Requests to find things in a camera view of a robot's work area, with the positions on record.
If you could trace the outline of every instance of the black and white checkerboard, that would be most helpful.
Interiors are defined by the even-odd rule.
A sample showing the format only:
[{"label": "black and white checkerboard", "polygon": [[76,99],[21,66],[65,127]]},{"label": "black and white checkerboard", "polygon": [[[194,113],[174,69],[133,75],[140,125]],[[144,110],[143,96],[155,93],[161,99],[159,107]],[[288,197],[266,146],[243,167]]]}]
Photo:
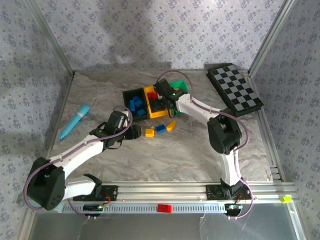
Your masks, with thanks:
[{"label": "black and white checkerboard", "polygon": [[210,69],[207,76],[236,117],[257,111],[264,105],[234,65]]}]

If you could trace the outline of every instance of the blue block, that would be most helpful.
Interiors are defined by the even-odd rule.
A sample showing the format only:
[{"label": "blue block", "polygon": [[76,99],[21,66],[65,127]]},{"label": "blue block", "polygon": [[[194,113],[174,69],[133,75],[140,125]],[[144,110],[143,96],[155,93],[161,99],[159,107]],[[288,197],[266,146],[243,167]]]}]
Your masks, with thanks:
[{"label": "blue block", "polygon": [[163,133],[164,131],[166,131],[166,127],[165,127],[165,125],[161,124],[159,126],[156,126],[155,130],[157,133]]},{"label": "blue block", "polygon": [[130,100],[130,101],[129,101],[128,109],[130,109],[130,111],[131,111],[132,113],[136,111],[135,101],[134,101],[134,100]]},{"label": "blue block", "polygon": [[143,104],[144,103],[140,99],[138,99],[134,102],[135,107],[138,109],[141,108]]},{"label": "blue block", "polygon": [[143,110],[143,109],[140,109],[139,111],[136,112],[136,114],[137,114],[138,116],[142,116],[142,115],[145,115],[145,114],[146,114],[146,111]]}]

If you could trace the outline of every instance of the yellow lego brick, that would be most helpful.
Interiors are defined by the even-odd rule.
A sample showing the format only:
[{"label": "yellow lego brick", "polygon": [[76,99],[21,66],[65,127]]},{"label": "yellow lego brick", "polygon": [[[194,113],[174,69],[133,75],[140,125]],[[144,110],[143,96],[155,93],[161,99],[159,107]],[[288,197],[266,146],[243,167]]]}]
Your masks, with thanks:
[{"label": "yellow lego brick", "polygon": [[176,127],[176,120],[174,120],[172,123],[170,123],[168,126],[166,126],[166,130],[168,132],[172,131]]},{"label": "yellow lego brick", "polygon": [[147,128],[145,130],[145,136],[148,137],[148,138],[154,137],[155,136],[155,130],[151,129],[151,128]]},{"label": "yellow lego brick", "polygon": [[283,204],[288,204],[288,203],[292,202],[292,197],[291,196],[283,196],[283,197],[280,198],[280,201]]}]

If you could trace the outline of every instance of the blue marker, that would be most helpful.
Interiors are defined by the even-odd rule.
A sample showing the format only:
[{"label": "blue marker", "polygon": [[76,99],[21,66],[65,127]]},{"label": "blue marker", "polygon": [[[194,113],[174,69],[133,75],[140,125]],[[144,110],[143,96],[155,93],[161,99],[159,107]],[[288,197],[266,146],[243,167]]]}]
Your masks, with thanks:
[{"label": "blue marker", "polygon": [[82,107],[79,108],[78,112],[76,115],[72,118],[72,120],[64,127],[62,132],[60,133],[59,140],[62,140],[65,136],[67,136],[70,131],[77,125],[77,123],[82,119],[84,115],[87,114],[89,111],[90,107],[88,105],[83,105]]}]

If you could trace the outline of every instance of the patterned wallpaper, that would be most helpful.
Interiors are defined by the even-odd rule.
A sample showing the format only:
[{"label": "patterned wallpaper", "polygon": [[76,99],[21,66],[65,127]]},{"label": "patterned wallpaper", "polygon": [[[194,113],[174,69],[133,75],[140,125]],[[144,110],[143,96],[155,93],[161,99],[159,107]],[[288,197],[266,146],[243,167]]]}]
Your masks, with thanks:
[{"label": "patterned wallpaper", "polygon": [[23,0],[0,3],[0,240],[13,239],[21,192],[45,156],[70,79]]},{"label": "patterned wallpaper", "polygon": [[284,0],[37,0],[74,70],[248,69]]},{"label": "patterned wallpaper", "polygon": [[320,2],[301,0],[254,77],[288,181],[320,239]]}]

